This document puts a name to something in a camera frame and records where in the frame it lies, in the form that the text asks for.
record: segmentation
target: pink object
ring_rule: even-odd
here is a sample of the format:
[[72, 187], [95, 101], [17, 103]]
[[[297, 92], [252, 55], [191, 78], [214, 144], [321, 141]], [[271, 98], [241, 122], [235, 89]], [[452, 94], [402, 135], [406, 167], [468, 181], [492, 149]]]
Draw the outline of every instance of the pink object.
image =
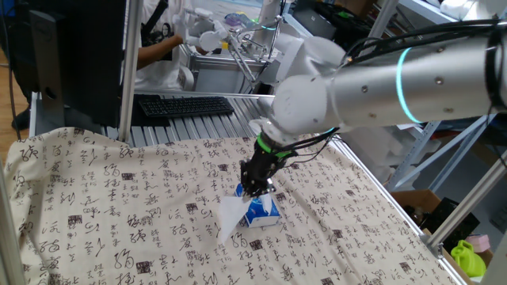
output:
[[491, 247], [490, 238], [487, 236], [487, 234], [472, 235], [467, 237], [466, 241], [474, 246], [475, 253], [483, 253]]

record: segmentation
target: black strap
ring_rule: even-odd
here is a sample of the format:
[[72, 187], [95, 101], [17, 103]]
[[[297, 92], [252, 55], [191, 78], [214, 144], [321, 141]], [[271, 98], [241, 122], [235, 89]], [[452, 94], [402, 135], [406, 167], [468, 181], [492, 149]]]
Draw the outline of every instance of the black strap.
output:
[[158, 2], [157, 8], [155, 8], [155, 11], [153, 11], [150, 19], [141, 28], [141, 39], [146, 39], [150, 35], [151, 30], [155, 27], [164, 11], [166, 11], [167, 7], [169, 7], [167, 0], [160, 0]]
[[[486, 90], [491, 100], [491, 106], [499, 112], [507, 110], [505, 102], [501, 99], [501, 76], [504, 65], [504, 44], [501, 40], [502, 29], [495, 27], [488, 39], [486, 47]], [[497, 52], [501, 53], [500, 69], [498, 74], [496, 72], [495, 63], [497, 59]]]

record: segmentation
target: person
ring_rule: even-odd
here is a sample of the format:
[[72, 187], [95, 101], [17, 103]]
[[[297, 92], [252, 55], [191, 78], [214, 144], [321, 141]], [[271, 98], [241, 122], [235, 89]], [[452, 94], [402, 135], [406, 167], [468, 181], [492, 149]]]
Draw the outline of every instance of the person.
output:
[[[159, 0], [144, 0], [142, 25], [145, 25], [155, 11]], [[168, 0], [169, 7], [157, 21], [150, 35], [141, 39], [137, 57], [136, 89], [179, 90], [178, 75], [180, 70], [180, 50], [183, 44], [181, 35], [175, 33], [173, 16], [190, 9], [187, 0]], [[205, 51], [196, 47], [198, 52]]]

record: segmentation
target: teal light ring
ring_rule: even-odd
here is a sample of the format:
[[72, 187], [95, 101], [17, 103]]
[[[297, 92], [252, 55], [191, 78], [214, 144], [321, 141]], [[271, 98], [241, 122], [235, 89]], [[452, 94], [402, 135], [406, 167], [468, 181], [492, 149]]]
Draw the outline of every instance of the teal light ring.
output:
[[409, 117], [414, 123], [422, 123], [420, 120], [416, 119], [414, 115], [409, 110], [409, 107], [406, 105], [405, 96], [403, 96], [403, 87], [402, 87], [402, 68], [403, 62], [405, 61], [406, 54], [409, 53], [411, 47], [407, 48], [403, 51], [402, 55], [400, 55], [398, 60], [398, 68], [396, 69], [396, 93], [398, 94], [399, 104], [402, 106], [403, 111], [406, 116]]

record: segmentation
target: black keyboard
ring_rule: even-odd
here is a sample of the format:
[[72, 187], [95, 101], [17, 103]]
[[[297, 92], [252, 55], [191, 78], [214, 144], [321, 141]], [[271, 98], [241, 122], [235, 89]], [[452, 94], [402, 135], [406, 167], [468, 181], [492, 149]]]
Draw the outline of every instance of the black keyboard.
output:
[[234, 112], [224, 97], [194, 97], [176, 99], [147, 99], [139, 102], [146, 116], [183, 117], [231, 114]]

